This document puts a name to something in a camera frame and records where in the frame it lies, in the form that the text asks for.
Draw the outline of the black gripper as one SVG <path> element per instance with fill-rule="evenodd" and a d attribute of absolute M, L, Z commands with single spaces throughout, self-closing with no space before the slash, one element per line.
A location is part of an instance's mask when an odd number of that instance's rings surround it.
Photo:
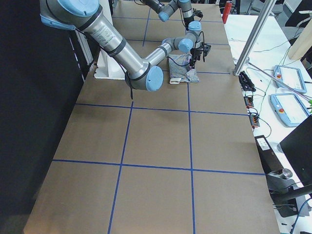
<path fill-rule="evenodd" d="M 188 17 L 187 22 L 190 23 L 194 21 L 194 17 L 199 17 L 200 20 L 203 18 L 203 13 L 201 10 L 196 10 L 195 8 L 192 9 L 192 16 Z"/>
<path fill-rule="evenodd" d="M 191 49 L 191 58 L 189 61 L 189 67 L 195 68 L 195 63 L 197 60 L 200 60 L 201 55 L 203 55 L 203 61 L 205 57 L 211 50 L 211 45 L 207 43 L 201 43 L 198 47 Z"/>

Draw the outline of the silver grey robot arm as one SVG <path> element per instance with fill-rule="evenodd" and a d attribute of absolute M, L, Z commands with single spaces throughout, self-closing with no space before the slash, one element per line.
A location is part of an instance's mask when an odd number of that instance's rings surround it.
<path fill-rule="evenodd" d="M 157 91 L 163 84 L 163 71 L 158 64 L 174 50 L 190 53 L 188 65 L 194 68 L 196 61 L 205 59 L 211 46 L 204 42 L 201 23 L 194 19 L 202 17 L 189 0 L 172 0 L 164 5 L 158 0 L 144 0 L 161 21 L 167 21 L 181 10 L 186 34 L 168 38 L 149 56 L 141 58 L 126 39 L 104 16 L 103 7 L 97 0 L 42 0 L 40 17 L 44 25 L 62 29 L 78 30 L 91 36 L 117 63 L 126 69 L 125 81 L 131 89 Z"/>
<path fill-rule="evenodd" d="M 141 0 L 141 2 L 153 9 L 163 22 L 166 22 L 177 10 L 180 10 L 185 27 L 194 21 L 194 17 L 203 18 L 203 13 L 192 7 L 190 0 L 171 0 L 167 5 L 159 0 Z"/>

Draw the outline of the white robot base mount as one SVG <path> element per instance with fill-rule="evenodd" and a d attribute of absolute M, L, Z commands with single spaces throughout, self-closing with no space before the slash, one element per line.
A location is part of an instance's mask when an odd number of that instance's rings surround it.
<path fill-rule="evenodd" d="M 101 49 L 94 77 L 98 79 L 124 80 L 125 75 L 118 63 Z"/>

